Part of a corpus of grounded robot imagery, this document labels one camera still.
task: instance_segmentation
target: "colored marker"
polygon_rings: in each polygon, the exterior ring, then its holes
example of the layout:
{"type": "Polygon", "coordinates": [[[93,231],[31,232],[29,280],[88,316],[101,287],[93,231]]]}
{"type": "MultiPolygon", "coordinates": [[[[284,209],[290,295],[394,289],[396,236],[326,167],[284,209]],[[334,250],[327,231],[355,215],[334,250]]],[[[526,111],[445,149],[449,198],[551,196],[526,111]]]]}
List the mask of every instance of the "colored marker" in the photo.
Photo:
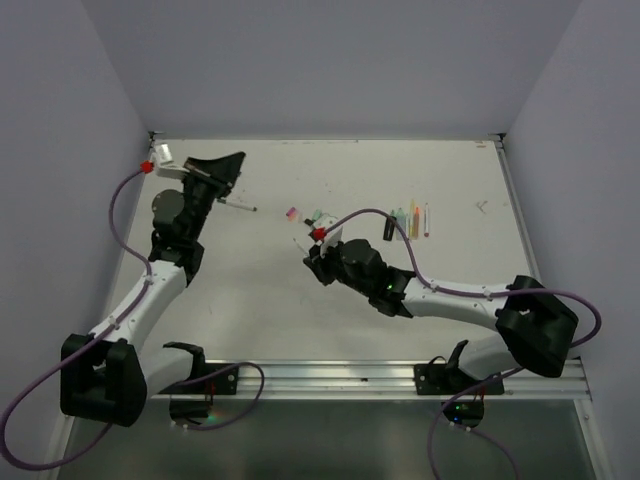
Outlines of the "colored marker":
{"type": "Polygon", "coordinates": [[[424,204],[424,236],[429,236],[429,204],[424,204]]]}
{"type": "Polygon", "coordinates": [[[420,207],[416,207],[413,214],[413,238],[418,238],[418,232],[420,231],[420,207]]]}
{"type": "Polygon", "coordinates": [[[407,216],[404,214],[402,209],[396,212],[396,222],[400,225],[400,228],[396,230],[396,240],[402,240],[400,230],[402,229],[405,234],[407,233],[407,216]]]}

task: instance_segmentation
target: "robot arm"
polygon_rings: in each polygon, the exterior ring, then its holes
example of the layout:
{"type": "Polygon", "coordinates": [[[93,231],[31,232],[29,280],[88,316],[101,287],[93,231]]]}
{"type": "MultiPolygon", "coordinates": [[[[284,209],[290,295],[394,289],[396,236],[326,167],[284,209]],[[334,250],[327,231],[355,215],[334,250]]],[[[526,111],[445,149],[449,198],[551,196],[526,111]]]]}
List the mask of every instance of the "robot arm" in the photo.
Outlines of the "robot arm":
{"type": "Polygon", "coordinates": [[[387,265],[367,240],[343,243],[341,228],[331,229],[335,220],[324,217],[312,225],[310,236],[316,243],[304,259],[323,285],[338,281],[366,296],[370,305],[388,316],[443,317],[496,332],[483,340],[458,343],[445,366],[431,366],[433,374],[428,377],[443,393],[457,393],[516,367],[545,377],[561,375],[577,316],[548,294],[492,295],[543,289],[535,279],[518,276],[503,285],[464,285],[429,279],[429,285],[425,285],[414,272],[387,265]],[[445,293],[452,290],[472,295],[445,293]]]}
{"type": "Polygon", "coordinates": [[[204,254],[198,237],[214,201],[229,195],[235,185],[245,154],[217,160],[188,158],[184,167],[172,162],[165,145],[155,147],[154,154],[156,172],[181,179],[183,191],[165,190],[153,202],[150,278],[145,272],[88,335],[71,335],[64,342],[63,360],[112,328],[94,348],[62,369],[60,407],[66,415],[130,426],[149,397],[205,373],[204,352],[195,345],[169,343],[143,358],[138,353],[166,308],[198,273],[204,254]],[[116,323],[145,283],[142,300],[116,323]]]}

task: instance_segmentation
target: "green object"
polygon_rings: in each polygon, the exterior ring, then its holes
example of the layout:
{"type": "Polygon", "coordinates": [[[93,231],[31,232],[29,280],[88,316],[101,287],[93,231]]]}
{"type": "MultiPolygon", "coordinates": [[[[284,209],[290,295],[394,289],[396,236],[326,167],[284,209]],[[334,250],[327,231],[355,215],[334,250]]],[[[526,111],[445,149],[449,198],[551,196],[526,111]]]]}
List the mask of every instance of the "green object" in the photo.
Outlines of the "green object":
{"type": "MultiPolygon", "coordinates": [[[[400,228],[407,233],[407,217],[402,209],[396,212],[396,222],[400,225],[400,228]]],[[[399,228],[396,228],[396,240],[402,240],[402,234],[400,234],[399,228]]]]}

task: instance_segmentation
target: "grey wall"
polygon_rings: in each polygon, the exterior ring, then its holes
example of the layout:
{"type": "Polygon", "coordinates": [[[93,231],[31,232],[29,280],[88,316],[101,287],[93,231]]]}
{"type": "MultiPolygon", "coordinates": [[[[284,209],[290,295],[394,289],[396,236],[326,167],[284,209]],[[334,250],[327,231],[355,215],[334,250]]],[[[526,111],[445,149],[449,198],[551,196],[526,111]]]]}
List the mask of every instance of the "grey wall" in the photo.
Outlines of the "grey wall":
{"type": "MultiPolygon", "coordinates": [[[[79,1],[11,0],[0,14],[0,408],[56,363],[62,341],[100,317],[119,252],[112,190],[144,155],[146,133],[79,1]]],[[[123,195],[127,224],[136,188],[123,195]]],[[[8,429],[43,460],[58,377],[8,429]]],[[[0,460],[0,478],[34,478],[0,460]]]]}
{"type": "Polygon", "coordinates": [[[585,0],[507,137],[543,279],[604,314],[584,362],[620,479],[640,478],[639,19],[637,0],[585,0]]]}
{"type": "Polygon", "coordinates": [[[579,0],[84,0],[172,136],[504,132],[579,0]]]}

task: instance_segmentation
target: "white table surface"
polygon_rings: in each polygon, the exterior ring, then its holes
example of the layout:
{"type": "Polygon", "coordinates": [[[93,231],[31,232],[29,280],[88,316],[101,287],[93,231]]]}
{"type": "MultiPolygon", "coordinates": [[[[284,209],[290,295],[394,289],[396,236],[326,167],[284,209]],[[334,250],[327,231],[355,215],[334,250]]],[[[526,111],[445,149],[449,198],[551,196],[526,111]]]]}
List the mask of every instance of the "white table surface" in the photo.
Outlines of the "white table surface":
{"type": "MultiPolygon", "coordinates": [[[[414,360],[449,355],[463,339],[491,334],[438,318],[389,318],[338,284],[323,287],[302,264],[289,223],[295,206],[342,217],[377,207],[408,210],[429,203],[431,235],[413,242],[424,274],[465,283],[507,283],[528,274],[524,248],[499,159],[491,142],[173,140],[173,156],[217,158],[245,151],[242,176],[229,197],[258,211],[216,204],[200,236],[200,272],[167,309],[143,351],[169,341],[204,347],[210,359],[414,360]]],[[[151,202],[177,181],[148,175],[129,244],[148,254],[151,202]]],[[[404,244],[382,240],[384,219],[359,217],[343,239],[367,238],[383,259],[409,268],[404,244]]],[[[142,267],[125,256],[115,305],[142,267]]]]}

